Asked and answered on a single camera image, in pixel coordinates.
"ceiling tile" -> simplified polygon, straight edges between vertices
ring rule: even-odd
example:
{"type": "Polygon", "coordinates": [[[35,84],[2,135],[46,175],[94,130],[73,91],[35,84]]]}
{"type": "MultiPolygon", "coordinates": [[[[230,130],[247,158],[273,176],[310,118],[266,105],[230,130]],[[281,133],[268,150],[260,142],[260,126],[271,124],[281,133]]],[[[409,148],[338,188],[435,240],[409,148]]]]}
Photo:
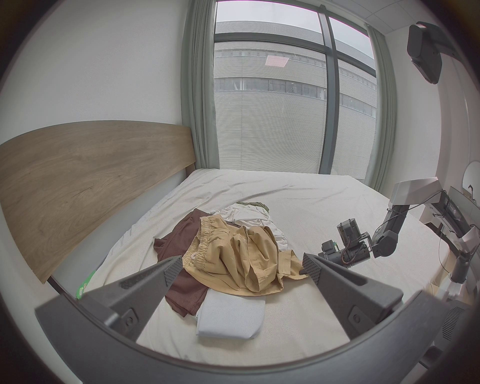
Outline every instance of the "ceiling tile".
{"type": "Polygon", "coordinates": [[[358,5],[356,2],[352,0],[333,0],[335,4],[340,5],[342,8],[345,8],[347,11],[354,13],[355,15],[367,18],[372,14],[369,10],[363,8],[361,5],[358,5]]]}
{"type": "Polygon", "coordinates": [[[393,4],[396,2],[396,0],[354,0],[354,1],[372,13],[375,13],[380,9],[385,8],[390,4],[393,4]]]}
{"type": "Polygon", "coordinates": [[[430,12],[425,9],[422,4],[419,4],[418,0],[402,0],[397,4],[402,7],[415,22],[425,21],[427,23],[437,24],[430,15],[430,12]]]}
{"type": "Polygon", "coordinates": [[[380,20],[385,22],[394,31],[407,25],[415,24],[410,15],[398,4],[392,4],[385,7],[378,12],[375,12],[375,16],[378,16],[380,20]]]}
{"type": "Polygon", "coordinates": [[[370,24],[372,27],[382,32],[384,35],[393,31],[392,28],[390,28],[387,24],[385,24],[382,20],[380,20],[375,15],[370,15],[369,17],[367,17],[366,20],[368,24],[370,24]]]}

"green curtain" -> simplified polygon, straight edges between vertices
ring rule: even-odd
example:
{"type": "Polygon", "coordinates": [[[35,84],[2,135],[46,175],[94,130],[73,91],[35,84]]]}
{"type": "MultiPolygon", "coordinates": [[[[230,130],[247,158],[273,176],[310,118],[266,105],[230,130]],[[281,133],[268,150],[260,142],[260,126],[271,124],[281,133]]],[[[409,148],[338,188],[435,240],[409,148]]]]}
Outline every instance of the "green curtain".
{"type": "Polygon", "coordinates": [[[393,154],[396,129],[396,83],[392,58],[385,36],[367,25],[377,73],[377,121],[375,140],[364,184],[379,191],[393,154]]]}
{"type": "Polygon", "coordinates": [[[181,52],[181,117],[192,130],[198,168],[220,168],[215,126],[213,56],[215,0],[191,0],[181,52]]]}

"mirror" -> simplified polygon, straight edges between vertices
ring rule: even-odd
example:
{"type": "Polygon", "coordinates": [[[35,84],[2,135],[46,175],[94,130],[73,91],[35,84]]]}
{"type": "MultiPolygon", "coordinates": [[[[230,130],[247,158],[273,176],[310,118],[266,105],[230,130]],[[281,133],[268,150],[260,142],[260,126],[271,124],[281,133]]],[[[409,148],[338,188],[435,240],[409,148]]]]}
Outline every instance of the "mirror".
{"type": "Polygon", "coordinates": [[[463,194],[478,205],[480,197],[480,161],[472,161],[463,175],[463,194]]]}

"bed frame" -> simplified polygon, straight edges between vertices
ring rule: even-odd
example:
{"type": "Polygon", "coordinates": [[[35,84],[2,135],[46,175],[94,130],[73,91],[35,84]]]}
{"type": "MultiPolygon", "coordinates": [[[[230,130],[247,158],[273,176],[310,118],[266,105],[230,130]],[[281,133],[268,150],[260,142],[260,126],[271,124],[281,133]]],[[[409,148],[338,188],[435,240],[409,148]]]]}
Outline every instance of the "bed frame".
{"type": "Polygon", "coordinates": [[[190,128],[81,121],[0,145],[0,205],[25,261],[44,283],[95,228],[173,174],[194,170],[190,128]]]}

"mattress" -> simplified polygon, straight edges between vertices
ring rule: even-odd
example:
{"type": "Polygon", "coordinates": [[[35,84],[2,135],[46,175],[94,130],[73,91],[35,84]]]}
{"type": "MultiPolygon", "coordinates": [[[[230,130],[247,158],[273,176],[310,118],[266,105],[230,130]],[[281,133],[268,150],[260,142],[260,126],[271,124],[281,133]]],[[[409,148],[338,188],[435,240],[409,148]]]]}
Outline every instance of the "mattress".
{"type": "MultiPolygon", "coordinates": [[[[383,222],[388,199],[349,176],[200,169],[147,212],[110,250],[86,291],[156,263],[153,239],[167,235],[194,208],[210,212],[237,201],[260,201],[302,259],[329,239],[336,226],[356,218],[371,235],[383,222]]],[[[408,214],[391,256],[369,259],[352,270],[400,288],[404,302],[424,289],[445,262],[448,246],[408,214]]],[[[137,343],[176,358],[215,365],[249,366],[310,357],[349,341],[311,279],[285,281],[266,297],[264,325],[255,339],[196,336],[193,316],[182,318],[162,300],[137,343]]]]}

